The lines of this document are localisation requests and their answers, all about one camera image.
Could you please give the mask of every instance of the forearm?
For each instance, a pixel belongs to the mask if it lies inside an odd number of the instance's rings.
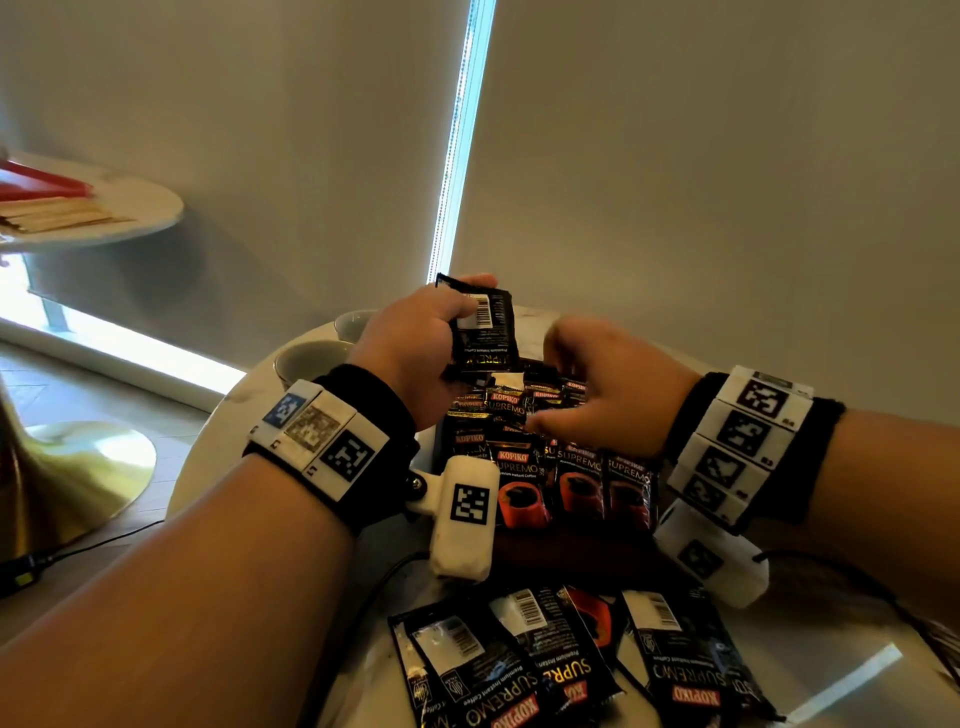
[[[4,722],[293,725],[352,543],[299,483],[244,458],[0,651]]]
[[[960,627],[960,431],[850,411],[820,470],[813,536]]]

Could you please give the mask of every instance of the gold table base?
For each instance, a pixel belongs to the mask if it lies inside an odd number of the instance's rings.
[[[24,429],[0,384],[0,562],[51,551],[108,522],[150,484],[154,444],[104,422]]]

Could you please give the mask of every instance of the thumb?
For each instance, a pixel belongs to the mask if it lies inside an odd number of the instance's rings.
[[[527,419],[527,429],[568,443],[597,448],[602,445],[599,441],[608,418],[602,403],[593,401],[570,409],[544,409]]]

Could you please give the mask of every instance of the tiled floor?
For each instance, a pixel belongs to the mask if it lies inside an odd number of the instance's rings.
[[[150,487],[116,519],[70,545],[71,550],[163,519],[183,460],[204,426],[207,413],[3,342],[0,376],[24,425],[110,421],[138,429],[156,445],[156,471]],[[35,586],[0,600],[0,644],[152,530],[64,560],[47,570]]]

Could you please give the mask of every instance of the marble tabletop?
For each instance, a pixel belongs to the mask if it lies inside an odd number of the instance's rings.
[[[556,314],[515,307],[520,354],[542,357],[543,335]],[[276,355],[303,341],[335,339],[332,324],[294,339],[257,364],[224,398],[207,421],[180,472],[168,517],[209,489],[237,461],[251,423],[279,399],[273,371]],[[703,362],[663,347],[704,373]],[[423,441],[426,465],[432,435]],[[388,519],[358,541],[342,611],[349,614],[363,594],[400,554],[427,548],[430,523]],[[374,604],[361,638],[352,647],[330,693],[319,725],[333,728],[414,726],[404,681],[389,637],[386,616],[429,603],[441,592],[425,564],[406,568]],[[960,725],[960,695],[939,670],[924,643],[889,608],[836,587],[818,571],[773,570],[770,592],[746,610],[720,605],[724,622],[767,697],[788,725]],[[617,675],[625,690],[605,726],[660,725],[656,713]]]
[[[174,192],[132,175],[93,164],[16,152],[13,161],[93,185],[96,200],[126,222],[84,225],[48,232],[0,232],[0,254],[46,253],[65,248],[104,245],[149,235],[176,225],[183,202]]]

